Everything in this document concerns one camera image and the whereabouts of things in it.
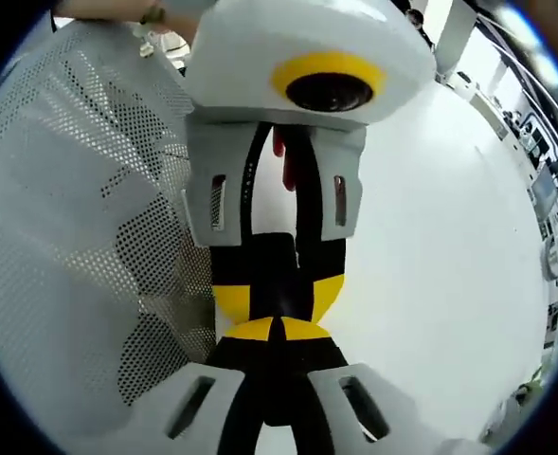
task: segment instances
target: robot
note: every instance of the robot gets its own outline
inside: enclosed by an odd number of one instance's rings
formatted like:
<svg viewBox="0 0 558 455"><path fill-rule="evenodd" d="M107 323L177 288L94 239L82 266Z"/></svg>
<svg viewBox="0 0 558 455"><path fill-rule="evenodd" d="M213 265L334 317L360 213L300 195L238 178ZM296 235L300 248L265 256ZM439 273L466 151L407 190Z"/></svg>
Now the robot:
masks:
<svg viewBox="0 0 558 455"><path fill-rule="evenodd" d="M126 427L83 443L83 453L253 454L262 424L291 426L300 454L487 452L427 428L410 398L350 365L317 325L344 281L366 126L435 70L388 0L220 0L203 14L186 73L195 108L183 197L234 327L205 365L188 364L144 394ZM294 166L295 239L251 229L256 168L273 129Z"/></svg>

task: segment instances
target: yellow stripe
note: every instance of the yellow stripe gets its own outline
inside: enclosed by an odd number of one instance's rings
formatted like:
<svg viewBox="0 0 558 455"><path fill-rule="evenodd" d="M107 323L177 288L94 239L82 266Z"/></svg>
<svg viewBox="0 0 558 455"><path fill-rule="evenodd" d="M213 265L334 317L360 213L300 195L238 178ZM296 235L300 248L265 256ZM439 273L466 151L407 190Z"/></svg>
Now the yellow stripe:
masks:
<svg viewBox="0 0 558 455"><path fill-rule="evenodd" d="M339 291L344 284L344 275L318 280L314 284L315 306L313 307L312 322L317 323L333 305Z"/></svg>
<svg viewBox="0 0 558 455"><path fill-rule="evenodd" d="M229 330L226 332L225 337L267 341L270 335L271 324L272 318L251 320Z"/></svg>
<svg viewBox="0 0 558 455"><path fill-rule="evenodd" d="M235 324L249 320L249 286L213 286L213 294L218 306Z"/></svg>
<svg viewBox="0 0 558 455"><path fill-rule="evenodd" d="M365 59L346 52L313 52L300 55L281 64L272 75L272 85L281 96L287 98L287 87L293 81L317 73L337 73L354 76L365 82L373 97L384 91L386 72Z"/></svg>
<svg viewBox="0 0 558 455"><path fill-rule="evenodd" d="M328 338L329 332L307 320L281 318L287 340Z"/></svg>

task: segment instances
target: camera lens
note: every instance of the camera lens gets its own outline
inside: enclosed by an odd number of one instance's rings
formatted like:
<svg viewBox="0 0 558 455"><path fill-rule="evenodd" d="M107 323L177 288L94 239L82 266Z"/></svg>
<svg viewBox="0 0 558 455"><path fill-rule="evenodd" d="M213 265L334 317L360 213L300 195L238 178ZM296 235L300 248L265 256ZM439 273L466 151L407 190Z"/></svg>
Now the camera lens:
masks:
<svg viewBox="0 0 558 455"><path fill-rule="evenodd" d="M317 112L346 112L368 103L373 91L366 82L340 73L315 73L291 82L287 97L297 106Z"/></svg>

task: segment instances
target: perforated white mesh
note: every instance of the perforated white mesh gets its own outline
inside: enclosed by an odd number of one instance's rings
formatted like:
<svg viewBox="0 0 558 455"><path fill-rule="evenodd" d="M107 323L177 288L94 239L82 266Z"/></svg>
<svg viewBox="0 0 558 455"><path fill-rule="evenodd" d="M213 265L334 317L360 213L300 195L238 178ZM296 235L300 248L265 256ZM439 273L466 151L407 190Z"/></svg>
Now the perforated white mesh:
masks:
<svg viewBox="0 0 558 455"><path fill-rule="evenodd" d="M178 82L128 28L75 22L0 86L0 371L65 449L215 341Z"/></svg>

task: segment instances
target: mesh backdrop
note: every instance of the mesh backdrop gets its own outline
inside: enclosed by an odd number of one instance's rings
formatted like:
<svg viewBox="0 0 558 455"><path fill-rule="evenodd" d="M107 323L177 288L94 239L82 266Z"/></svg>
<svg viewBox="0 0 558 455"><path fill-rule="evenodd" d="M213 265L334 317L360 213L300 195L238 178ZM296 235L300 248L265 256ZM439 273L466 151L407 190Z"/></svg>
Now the mesh backdrop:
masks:
<svg viewBox="0 0 558 455"><path fill-rule="evenodd" d="M0 84L0 372L64 449L215 342L179 82L127 27L74 22Z"/></svg>

